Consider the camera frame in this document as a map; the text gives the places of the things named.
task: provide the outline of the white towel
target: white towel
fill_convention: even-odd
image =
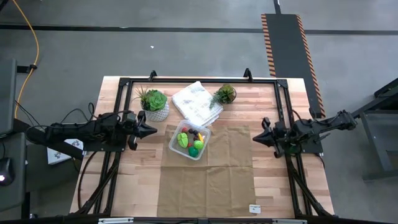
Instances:
[[[206,127],[213,123],[223,111],[223,106],[215,103],[209,108],[212,95],[195,82],[172,96],[172,101],[185,119],[197,126]]]

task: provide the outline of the yellow cable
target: yellow cable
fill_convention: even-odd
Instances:
[[[22,16],[24,17],[24,19],[25,19],[27,25],[29,26],[30,30],[32,31],[33,36],[35,37],[37,53],[36,53],[35,62],[34,62],[33,64],[34,64],[34,65],[37,65],[37,60],[39,59],[40,47],[39,47],[39,41],[37,41],[36,33],[35,33],[35,31],[33,30],[32,26],[30,25],[29,20],[26,18],[24,12],[23,12],[22,9],[20,9],[20,7],[18,6],[18,3],[16,2],[16,0],[12,0],[12,1],[14,2],[15,6],[17,6],[19,12],[21,12],[21,14],[22,14]],[[31,68],[31,69],[30,69],[30,72],[29,72],[29,74],[28,74],[28,76],[26,77],[26,79],[25,79],[25,81],[24,81],[24,84],[22,85],[22,88],[21,88],[21,90],[20,90],[20,92],[19,92],[19,96],[18,96],[18,100],[17,100],[18,103],[19,103],[19,100],[21,99],[22,92],[24,91],[25,85],[26,85],[28,79],[30,78],[30,76],[33,74],[33,71],[34,71],[34,69]],[[14,113],[14,117],[15,117],[15,118],[17,118],[17,115],[18,115],[18,108],[19,108],[19,106],[18,106],[18,104],[17,104],[17,106],[15,107],[15,113]]]

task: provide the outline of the brown paper mat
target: brown paper mat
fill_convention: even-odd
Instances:
[[[250,131],[211,130],[199,161],[169,149],[176,127],[168,125],[160,173],[158,217],[241,217],[256,203]]]

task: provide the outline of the orange striped tape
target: orange striped tape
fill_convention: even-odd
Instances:
[[[264,32],[264,41],[266,42],[269,74],[271,75],[271,77],[275,78],[276,73],[275,73],[274,57],[272,56],[271,39],[269,38],[268,24],[265,14],[261,14],[261,24],[262,24],[262,31]]]
[[[296,16],[297,16],[298,28],[300,28],[301,37],[302,37],[303,43],[304,43],[305,53],[307,54],[308,64],[310,65],[310,71],[311,71],[311,75],[312,75],[313,84],[315,86],[315,91],[317,93],[319,107],[321,108],[321,117],[325,118],[326,117],[326,113],[325,113],[325,109],[323,109],[323,101],[322,101],[321,93],[320,93],[320,90],[319,90],[317,76],[315,75],[315,71],[313,69],[312,59],[311,59],[311,55],[310,55],[310,50],[308,49],[308,44],[307,44],[307,38],[305,37],[305,34],[304,34],[303,23],[301,21],[300,16],[299,15],[296,15]]]

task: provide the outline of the white plant pot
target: white plant pot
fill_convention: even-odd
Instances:
[[[166,102],[166,105],[163,109],[158,111],[145,111],[145,115],[149,121],[163,121],[169,115],[169,103]]]

